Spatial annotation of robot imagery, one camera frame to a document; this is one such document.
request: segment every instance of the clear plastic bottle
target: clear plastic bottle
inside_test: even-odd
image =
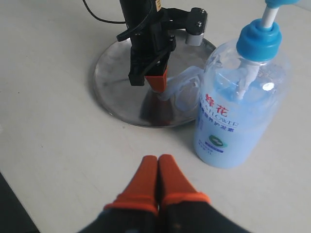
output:
[[[244,162],[271,122],[289,87],[290,63],[282,53],[266,62],[243,58],[237,40],[209,57],[200,90],[194,137],[198,156],[215,167]],[[247,76],[256,76],[247,83]]]

